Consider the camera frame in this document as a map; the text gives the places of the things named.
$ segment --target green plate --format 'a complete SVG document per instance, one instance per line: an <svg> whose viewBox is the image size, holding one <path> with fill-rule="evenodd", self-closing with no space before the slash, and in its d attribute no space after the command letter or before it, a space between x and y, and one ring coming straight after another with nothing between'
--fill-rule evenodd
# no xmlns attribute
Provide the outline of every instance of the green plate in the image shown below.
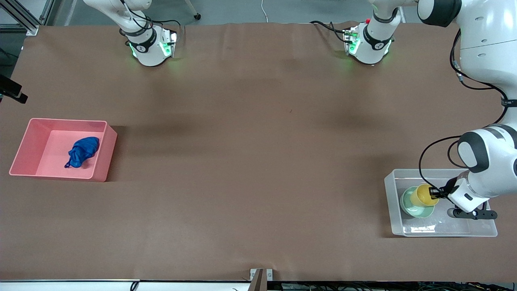
<svg viewBox="0 0 517 291"><path fill-rule="evenodd" d="M404 194L400 197L400 208L404 210L404 212L408 215L411 215L416 218L426 218L431 216L434 211L434 206L426 206L426 207L420 207L415 206L413 203L411 203L410 196L411 193L413 193L416 190L416 186L409 187L406 191L404 191Z"/></svg>

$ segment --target clear plastic bin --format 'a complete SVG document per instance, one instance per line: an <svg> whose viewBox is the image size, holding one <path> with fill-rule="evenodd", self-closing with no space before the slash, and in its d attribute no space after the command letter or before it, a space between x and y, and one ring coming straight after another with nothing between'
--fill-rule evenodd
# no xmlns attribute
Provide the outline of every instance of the clear plastic bin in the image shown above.
<svg viewBox="0 0 517 291"><path fill-rule="evenodd" d="M464 169L425 169L426 179L437 187L458 176ZM418 169L395 169L385 179L386 197L394 235L405 237L496 237L494 220L471 220L451 218L447 210L454 204L446 199L435 206L431 216L418 219L407 215L400 208L400 197L406 189L424 183Z"/></svg>

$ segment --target table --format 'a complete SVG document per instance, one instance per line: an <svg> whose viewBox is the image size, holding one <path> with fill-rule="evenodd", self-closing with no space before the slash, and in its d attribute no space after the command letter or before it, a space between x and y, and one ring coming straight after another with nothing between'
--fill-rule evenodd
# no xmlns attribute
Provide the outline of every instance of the table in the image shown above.
<svg viewBox="0 0 517 291"><path fill-rule="evenodd" d="M0 106L0 279L511 281L517 196L491 200L497 238L390 231L383 178L501 111L449 68L455 33L403 24L369 66L314 25L188 26L149 68L114 26L41 27L12 76L28 103ZM33 117L108 121L108 182L10 177Z"/></svg>

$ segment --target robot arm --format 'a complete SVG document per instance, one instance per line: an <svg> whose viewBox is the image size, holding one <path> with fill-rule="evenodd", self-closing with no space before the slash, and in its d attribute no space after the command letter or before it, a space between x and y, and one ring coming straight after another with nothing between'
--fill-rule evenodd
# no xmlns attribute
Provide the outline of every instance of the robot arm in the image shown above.
<svg viewBox="0 0 517 291"><path fill-rule="evenodd" d="M145 66L157 66L172 56L176 33L153 25L142 10L151 6L151 0L84 0L111 18L129 40L133 56Z"/></svg>
<svg viewBox="0 0 517 291"><path fill-rule="evenodd" d="M441 188L443 198L459 207L449 213L453 217L494 219L496 215L478 207L490 198L517 194L517 2L420 0L418 14L430 25L445 27L456 20L462 36L462 72L497 88L504 97L506 114L500 124L461 136L458 153L468 171Z"/></svg>
<svg viewBox="0 0 517 291"><path fill-rule="evenodd" d="M399 7L415 5L418 0L368 0L373 18L345 32L347 54L365 64L378 63L391 45L393 33L402 19Z"/></svg>

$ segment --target green led light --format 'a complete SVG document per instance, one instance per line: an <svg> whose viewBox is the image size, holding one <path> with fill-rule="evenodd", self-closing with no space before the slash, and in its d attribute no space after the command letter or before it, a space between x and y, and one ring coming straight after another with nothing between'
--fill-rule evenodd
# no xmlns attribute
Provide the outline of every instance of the green led light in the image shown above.
<svg viewBox="0 0 517 291"><path fill-rule="evenodd" d="M131 43L129 43L129 47L131 48L131 51L133 52L133 56L136 57L136 53L134 52L134 49L133 49L133 46L131 45Z"/></svg>
<svg viewBox="0 0 517 291"><path fill-rule="evenodd" d="M352 44L350 44L349 52L351 54L355 54L357 52L357 48L359 47L360 44L361 44L361 42L359 41L359 38L357 38L356 41L354 41Z"/></svg>
<svg viewBox="0 0 517 291"><path fill-rule="evenodd" d="M160 44L161 44L160 47L161 47L161 49L163 51L163 54L165 56L170 56L172 54L171 46L169 46L167 43L160 43Z"/></svg>
<svg viewBox="0 0 517 291"><path fill-rule="evenodd" d="M389 46L391 44L391 40L388 42L388 44L386 45L386 50L384 51L384 54L387 54L388 53L388 50L389 50Z"/></svg>

